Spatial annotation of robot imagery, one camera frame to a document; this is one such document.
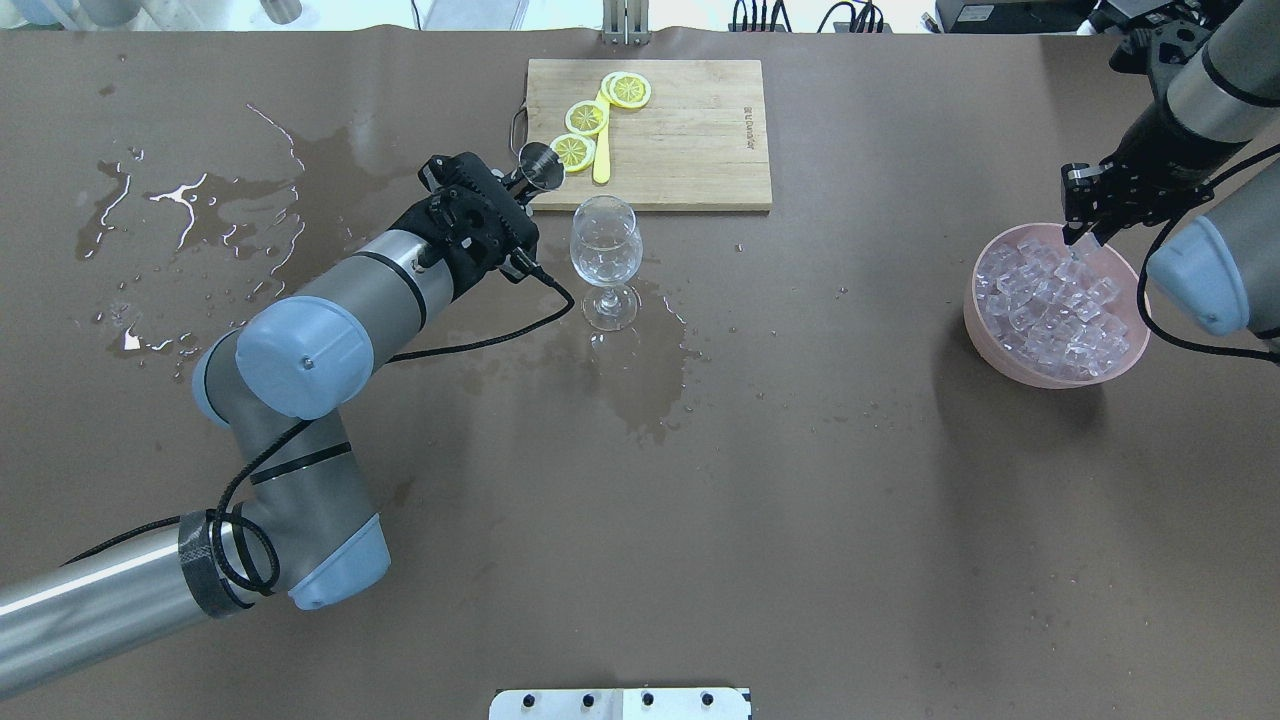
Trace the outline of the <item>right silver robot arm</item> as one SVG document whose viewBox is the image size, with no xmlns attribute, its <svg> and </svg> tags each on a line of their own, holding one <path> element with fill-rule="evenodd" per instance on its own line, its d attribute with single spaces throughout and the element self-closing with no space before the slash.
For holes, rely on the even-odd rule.
<svg viewBox="0 0 1280 720">
<path fill-rule="evenodd" d="M 1277 4 L 1101 1 L 1082 33 L 1106 29 L 1121 35 L 1110 65 L 1146 76 L 1152 100 L 1110 155 L 1062 167 L 1062 241 L 1158 227 L 1138 293 L 1155 282 L 1203 332 L 1262 348 L 1179 338 L 1146 304 L 1143 323 L 1180 348 L 1276 363 L 1277 147 L 1239 152 L 1277 122 Z"/>
</svg>

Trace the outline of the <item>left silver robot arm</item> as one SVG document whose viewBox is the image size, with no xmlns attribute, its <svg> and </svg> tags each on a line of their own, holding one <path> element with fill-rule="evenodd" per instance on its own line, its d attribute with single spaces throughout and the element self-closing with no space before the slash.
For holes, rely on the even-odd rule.
<svg viewBox="0 0 1280 720">
<path fill-rule="evenodd" d="M 488 272 L 529 269 L 529 192 L 494 179 L 436 187 L 390 229 L 200 359 L 197 405 L 230 429 L 253 497 L 220 498 L 3 592 L 3 696 L 274 593 L 339 603 L 390 566 L 379 511 L 343 427 L 355 398 Z"/>
</svg>

